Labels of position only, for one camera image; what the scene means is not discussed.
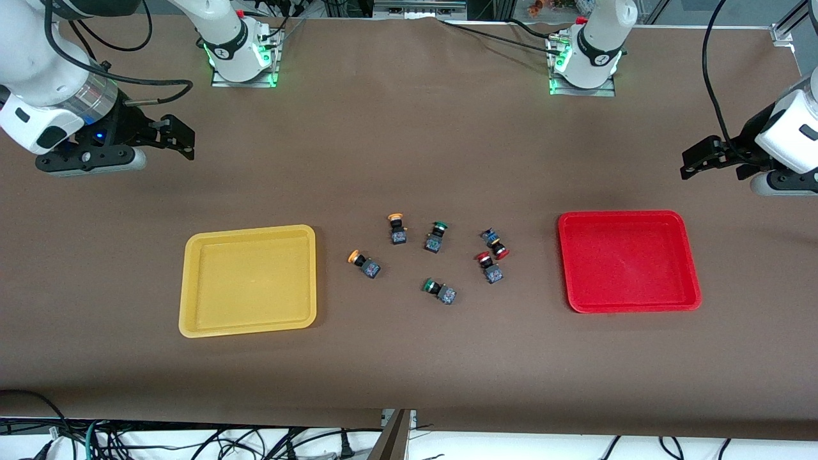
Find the red push button switch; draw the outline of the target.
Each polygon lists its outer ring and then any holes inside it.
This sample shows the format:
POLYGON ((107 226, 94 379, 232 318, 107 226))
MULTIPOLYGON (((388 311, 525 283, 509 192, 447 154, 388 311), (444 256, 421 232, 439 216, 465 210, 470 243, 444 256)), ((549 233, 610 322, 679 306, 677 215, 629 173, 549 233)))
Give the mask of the red push button switch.
POLYGON ((509 254, 509 249, 502 243, 498 233, 491 227, 480 233, 480 238, 496 259, 502 260, 509 254))
POLYGON ((502 269, 493 260, 490 252, 485 251, 477 254, 474 259, 478 262, 485 279, 489 284, 494 284, 503 279, 502 269))

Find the red plastic tray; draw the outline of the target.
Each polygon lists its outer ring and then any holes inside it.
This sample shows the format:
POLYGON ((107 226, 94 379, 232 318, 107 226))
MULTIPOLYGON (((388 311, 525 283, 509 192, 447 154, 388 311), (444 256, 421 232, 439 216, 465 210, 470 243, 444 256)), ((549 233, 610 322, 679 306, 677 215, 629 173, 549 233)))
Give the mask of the red plastic tray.
POLYGON ((695 311, 686 225, 671 210, 573 211, 557 221, 567 302, 580 314, 695 311))

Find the aluminium corner profile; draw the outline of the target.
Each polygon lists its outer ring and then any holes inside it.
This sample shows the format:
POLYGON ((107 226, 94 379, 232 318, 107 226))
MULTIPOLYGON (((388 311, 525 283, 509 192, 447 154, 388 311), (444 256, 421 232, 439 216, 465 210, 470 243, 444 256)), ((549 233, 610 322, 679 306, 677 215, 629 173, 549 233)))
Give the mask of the aluminium corner profile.
POLYGON ((792 44, 792 32, 801 23, 809 20, 818 36, 818 0, 798 0, 798 2, 780 20, 769 27, 773 45, 786 47, 792 44))

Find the yellow plastic tray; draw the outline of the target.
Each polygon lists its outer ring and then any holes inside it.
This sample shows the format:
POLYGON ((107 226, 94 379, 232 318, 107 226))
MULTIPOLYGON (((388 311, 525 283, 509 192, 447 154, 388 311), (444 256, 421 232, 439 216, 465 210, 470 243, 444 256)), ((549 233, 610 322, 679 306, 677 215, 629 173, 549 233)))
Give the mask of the yellow plastic tray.
POLYGON ((184 337, 295 331, 318 317, 316 234, 299 224, 188 239, 178 328, 184 337))

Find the brown table cover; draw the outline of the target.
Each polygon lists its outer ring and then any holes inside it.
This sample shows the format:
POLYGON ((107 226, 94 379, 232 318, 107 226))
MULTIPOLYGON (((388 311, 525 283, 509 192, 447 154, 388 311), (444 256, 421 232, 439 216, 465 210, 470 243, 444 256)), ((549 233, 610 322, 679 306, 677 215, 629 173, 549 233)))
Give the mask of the brown table cover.
POLYGON ((615 97, 550 95, 533 50, 433 19, 293 32, 276 88, 211 87, 181 17, 111 56, 195 82, 146 108, 196 131, 194 161, 153 149, 141 171, 54 178, 0 131, 0 389, 82 418, 377 426, 413 408, 437 430, 818 438, 818 197, 680 179, 716 133, 701 30, 635 29, 615 97), (573 311, 558 218, 642 209, 683 218, 699 308, 573 311), (184 337, 188 239, 292 224, 316 233, 313 324, 184 337), (494 284, 474 259, 489 227, 509 249, 494 284))

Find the aluminium profile beam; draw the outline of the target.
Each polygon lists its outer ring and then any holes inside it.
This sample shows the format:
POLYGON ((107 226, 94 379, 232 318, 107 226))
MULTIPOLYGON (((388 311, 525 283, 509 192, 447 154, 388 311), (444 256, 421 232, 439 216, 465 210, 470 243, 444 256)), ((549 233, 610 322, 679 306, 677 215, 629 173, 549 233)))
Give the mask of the aluminium profile beam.
POLYGON ((383 410, 383 431, 366 460, 406 460, 411 431, 417 428, 417 411, 383 410))

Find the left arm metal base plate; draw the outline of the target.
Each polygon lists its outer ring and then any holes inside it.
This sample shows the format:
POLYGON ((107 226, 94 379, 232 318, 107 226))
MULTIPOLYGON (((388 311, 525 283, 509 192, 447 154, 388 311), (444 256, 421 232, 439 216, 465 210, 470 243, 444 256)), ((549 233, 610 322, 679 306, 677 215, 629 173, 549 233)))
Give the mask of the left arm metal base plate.
POLYGON ((559 32, 549 34, 544 39, 546 50, 557 50, 558 55, 549 55, 546 58, 549 72, 550 95, 564 96, 593 96, 593 97, 615 97, 615 82, 613 75, 608 76, 605 83, 598 88, 579 88, 570 84, 561 73, 557 71, 558 64, 564 64, 571 55, 569 44, 569 29, 561 29, 559 32))

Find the aluminium frame rail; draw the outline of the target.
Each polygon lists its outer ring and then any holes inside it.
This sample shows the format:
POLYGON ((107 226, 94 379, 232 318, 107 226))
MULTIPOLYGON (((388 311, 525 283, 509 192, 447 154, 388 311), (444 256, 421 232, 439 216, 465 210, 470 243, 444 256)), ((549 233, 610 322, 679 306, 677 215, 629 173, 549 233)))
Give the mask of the aluminium frame rail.
POLYGON ((467 0, 373 0, 374 19, 468 20, 467 0))

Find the green push button switch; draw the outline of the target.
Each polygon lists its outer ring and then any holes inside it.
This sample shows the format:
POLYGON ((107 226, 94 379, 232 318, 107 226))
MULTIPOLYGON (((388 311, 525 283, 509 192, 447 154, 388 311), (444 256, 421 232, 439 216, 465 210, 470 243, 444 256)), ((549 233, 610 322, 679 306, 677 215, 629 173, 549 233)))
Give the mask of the green push button switch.
POLYGON ((445 222, 434 222, 431 232, 426 235, 426 241, 423 246, 424 250, 434 254, 439 253, 442 248, 442 238, 444 238, 447 228, 448 226, 445 222))
POLYGON ((456 291, 450 286, 436 282, 433 279, 427 279, 424 283, 423 290, 433 295, 438 301, 444 305, 452 305, 456 299, 456 291))

